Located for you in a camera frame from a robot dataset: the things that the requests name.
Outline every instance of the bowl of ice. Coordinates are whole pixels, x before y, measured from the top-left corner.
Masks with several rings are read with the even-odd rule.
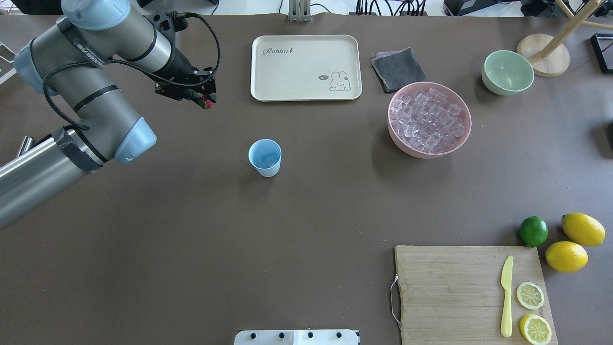
[[[466,103],[444,85],[409,84],[387,108],[387,129],[396,145],[418,158],[450,154],[466,142],[472,121]]]

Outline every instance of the knife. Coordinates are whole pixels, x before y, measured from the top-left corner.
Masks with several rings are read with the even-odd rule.
[[[512,333],[511,325],[511,279],[513,278],[513,257],[509,255],[502,267],[502,277],[500,284],[504,289],[504,305],[502,307],[502,321],[500,322],[500,333],[509,338]]]

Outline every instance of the mint green bowl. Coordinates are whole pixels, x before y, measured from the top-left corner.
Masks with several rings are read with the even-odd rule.
[[[518,53],[497,50],[485,59],[481,79],[491,92],[510,96],[530,87],[535,72],[528,60]]]

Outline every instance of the yellow lemon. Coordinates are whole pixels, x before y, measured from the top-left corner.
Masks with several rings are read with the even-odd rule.
[[[551,327],[549,323],[536,314],[524,315],[519,320],[519,330],[530,344],[545,345],[551,341]]]
[[[560,241],[547,248],[545,259],[553,269],[562,272],[575,272],[587,263],[587,252],[576,243]]]
[[[517,287],[517,300],[525,308],[536,310],[543,306],[545,294],[532,282],[523,282]]]
[[[599,246],[604,241],[604,227],[599,221],[583,213],[562,216],[562,230],[582,246]]]

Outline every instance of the cutting board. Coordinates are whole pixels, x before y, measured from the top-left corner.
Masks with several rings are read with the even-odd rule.
[[[505,338],[500,334],[504,301],[500,276],[508,255],[514,257],[513,331]],[[548,321],[553,332],[549,344],[558,344],[536,248],[396,246],[395,257],[403,345],[526,345],[519,319],[531,313]],[[517,301],[517,286],[525,281],[539,285],[545,294],[539,310],[526,309]]]

